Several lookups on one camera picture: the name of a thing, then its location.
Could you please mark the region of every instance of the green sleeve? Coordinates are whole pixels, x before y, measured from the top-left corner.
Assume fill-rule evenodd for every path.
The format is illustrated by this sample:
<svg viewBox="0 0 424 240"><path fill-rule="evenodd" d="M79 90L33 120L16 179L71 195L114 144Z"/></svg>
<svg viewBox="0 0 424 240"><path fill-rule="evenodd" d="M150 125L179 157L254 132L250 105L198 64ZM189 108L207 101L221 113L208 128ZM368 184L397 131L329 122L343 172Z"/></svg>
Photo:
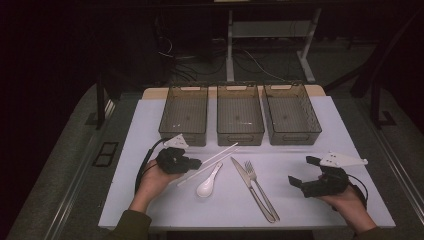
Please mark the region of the green sleeve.
<svg viewBox="0 0 424 240"><path fill-rule="evenodd" d="M355 237L354 240L390 240L391 238L383 229L376 227L368 230L359 236Z"/></svg>
<svg viewBox="0 0 424 240"><path fill-rule="evenodd" d="M144 213L126 210L116 228L104 240L147 240L152 219Z"/></svg>

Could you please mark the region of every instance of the fork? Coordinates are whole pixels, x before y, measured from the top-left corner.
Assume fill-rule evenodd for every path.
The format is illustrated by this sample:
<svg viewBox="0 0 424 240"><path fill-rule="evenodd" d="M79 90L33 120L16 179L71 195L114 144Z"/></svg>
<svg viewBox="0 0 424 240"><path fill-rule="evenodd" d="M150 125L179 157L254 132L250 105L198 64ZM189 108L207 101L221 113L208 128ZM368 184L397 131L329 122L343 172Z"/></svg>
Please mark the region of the fork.
<svg viewBox="0 0 424 240"><path fill-rule="evenodd" d="M262 190L261 185L258 183L258 177L256 176L255 169L253 169L252 163L250 161L247 161L244 163L244 166L246 167L247 175L249 175L250 179L256 183L256 186L258 186L259 191L262 194L262 197L265 200L266 205L268 206L269 210L271 211L272 216L275 218L275 220L280 221L280 217L278 216L277 212L275 211L274 207L272 206L271 202L269 201L268 197L265 195L264 190Z"/></svg>

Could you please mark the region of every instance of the table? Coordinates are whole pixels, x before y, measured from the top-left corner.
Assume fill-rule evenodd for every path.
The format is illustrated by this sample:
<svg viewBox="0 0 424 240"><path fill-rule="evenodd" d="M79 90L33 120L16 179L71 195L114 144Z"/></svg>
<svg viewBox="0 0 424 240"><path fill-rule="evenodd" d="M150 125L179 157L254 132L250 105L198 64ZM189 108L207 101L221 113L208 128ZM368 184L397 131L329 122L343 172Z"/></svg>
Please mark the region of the table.
<svg viewBox="0 0 424 240"><path fill-rule="evenodd" d="M288 175L303 181L317 179L321 171L318 167L307 164L306 156L320 158L331 150L359 157L332 99L325 96L319 86L306 87L322 127L322 133L314 145L271 146L265 131L261 146L241 147L232 155L240 163L250 160L255 166L258 180L281 221L269 223L264 218L237 170L227 158L222 160L224 165L216 177L215 189L209 198L197 197L195 190L212 169L179 187L176 186L178 182L196 171L189 171L184 177L171 183L149 206L147 214L153 219L151 231L310 230L346 226L344 220L331 207L320 200L304 198L302 192L291 186L287 179ZM166 93L167 89L164 88L147 89L137 105L99 221L100 227L113 229L133 198L134 181L141 162L148 149L160 139L158 128ZM206 160L225 149L217 145L216 87L211 87L209 93L207 145L189 147L185 154L201 160ZM152 158L161 149L158 146ZM359 178L367 186L369 213L377 225L394 227L395 223L366 168L346 167L345 171Z"/></svg>

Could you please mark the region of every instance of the knife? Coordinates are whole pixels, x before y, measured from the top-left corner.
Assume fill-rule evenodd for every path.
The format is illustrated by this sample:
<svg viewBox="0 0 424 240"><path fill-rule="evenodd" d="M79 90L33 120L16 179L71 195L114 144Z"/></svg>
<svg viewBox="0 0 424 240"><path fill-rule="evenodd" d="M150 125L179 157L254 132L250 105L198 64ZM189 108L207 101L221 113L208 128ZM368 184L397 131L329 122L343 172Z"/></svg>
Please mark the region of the knife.
<svg viewBox="0 0 424 240"><path fill-rule="evenodd" d="M259 199L258 195L256 194L255 189L253 189L250 177L249 177L249 175L247 175L244 168L233 157L231 157L231 161L233 161L234 166L236 167L237 171L239 172L244 183L246 183L247 188L250 190L250 193L252 194L253 198L255 199L256 203L258 204L259 208L261 209L262 213L264 214L265 218L271 223L275 222L275 218L271 215L271 213L268 211L268 209L265 208L265 206L263 205L263 203Z"/></svg>

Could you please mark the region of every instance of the spoon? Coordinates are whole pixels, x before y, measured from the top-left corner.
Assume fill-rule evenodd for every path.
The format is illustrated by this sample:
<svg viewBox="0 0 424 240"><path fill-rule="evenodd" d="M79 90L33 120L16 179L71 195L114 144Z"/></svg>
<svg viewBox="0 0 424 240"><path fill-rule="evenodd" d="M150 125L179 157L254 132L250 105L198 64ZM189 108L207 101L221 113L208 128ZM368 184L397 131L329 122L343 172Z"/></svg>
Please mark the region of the spoon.
<svg viewBox="0 0 424 240"><path fill-rule="evenodd" d="M215 176L218 173L219 169L222 167L222 165L222 162L216 164L211 175L204 182L202 182L199 187L197 187L196 192L199 197L209 197L212 194Z"/></svg>

